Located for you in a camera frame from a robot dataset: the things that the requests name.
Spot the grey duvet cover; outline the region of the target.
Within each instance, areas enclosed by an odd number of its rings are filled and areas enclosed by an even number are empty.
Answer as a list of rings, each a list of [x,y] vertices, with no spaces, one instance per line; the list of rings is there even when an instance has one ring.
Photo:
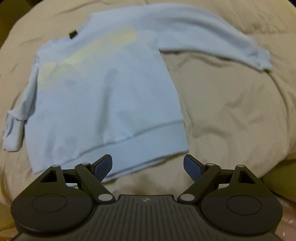
[[[37,49],[79,28],[91,13],[145,1],[43,1],[1,47],[1,122],[20,98]],[[201,53],[163,56],[178,91],[190,153],[222,168],[246,165],[295,200],[295,7],[289,1],[189,1],[253,38],[271,55],[258,72]]]

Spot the light blue sweatshirt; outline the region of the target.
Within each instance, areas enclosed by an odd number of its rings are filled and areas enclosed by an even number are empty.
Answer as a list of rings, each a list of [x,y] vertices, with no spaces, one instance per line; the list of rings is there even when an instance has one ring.
[[[159,3],[100,11],[73,38],[36,52],[3,149],[22,141],[35,174],[111,154],[108,180],[188,151],[178,93],[162,52],[198,51],[270,70],[269,51],[210,11]]]

